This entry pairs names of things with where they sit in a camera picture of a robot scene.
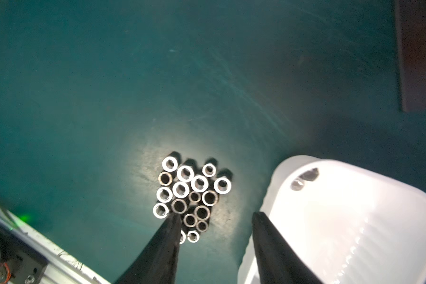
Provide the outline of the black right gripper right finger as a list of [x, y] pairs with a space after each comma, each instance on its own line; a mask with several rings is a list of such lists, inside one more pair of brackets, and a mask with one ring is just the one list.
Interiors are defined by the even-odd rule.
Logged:
[[263, 212], [252, 216], [252, 238], [260, 283], [320, 284]]

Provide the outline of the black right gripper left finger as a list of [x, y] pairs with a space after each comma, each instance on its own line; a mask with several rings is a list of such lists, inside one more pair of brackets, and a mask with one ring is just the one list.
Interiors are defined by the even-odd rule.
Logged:
[[116, 284], [173, 284], [181, 240], [181, 218], [170, 213]]

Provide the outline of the steel nut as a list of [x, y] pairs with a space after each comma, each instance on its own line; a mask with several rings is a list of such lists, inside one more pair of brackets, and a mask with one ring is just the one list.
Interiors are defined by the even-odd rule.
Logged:
[[294, 179], [290, 184], [290, 188], [293, 191], [301, 191], [303, 190], [304, 186], [305, 186], [305, 181], [303, 179], [298, 179], [298, 178]]

